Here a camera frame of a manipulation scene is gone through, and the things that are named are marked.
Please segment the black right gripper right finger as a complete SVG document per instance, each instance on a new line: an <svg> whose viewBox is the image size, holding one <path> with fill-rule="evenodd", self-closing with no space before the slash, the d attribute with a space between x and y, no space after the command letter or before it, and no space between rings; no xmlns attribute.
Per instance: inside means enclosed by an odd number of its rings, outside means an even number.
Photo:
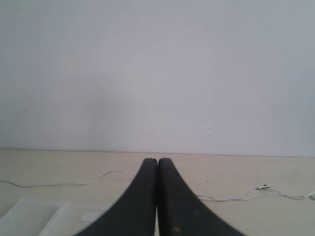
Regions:
<svg viewBox="0 0 315 236"><path fill-rule="evenodd" d="M157 216L161 236L241 236L188 187L173 161L158 161Z"/></svg>

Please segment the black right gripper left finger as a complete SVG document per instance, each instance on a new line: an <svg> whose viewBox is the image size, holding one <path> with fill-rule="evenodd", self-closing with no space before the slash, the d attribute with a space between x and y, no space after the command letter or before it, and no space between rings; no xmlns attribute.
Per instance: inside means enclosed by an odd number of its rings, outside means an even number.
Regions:
<svg viewBox="0 0 315 236"><path fill-rule="evenodd" d="M119 199L78 236L153 236L156 224L158 163L145 158Z"/></svg>

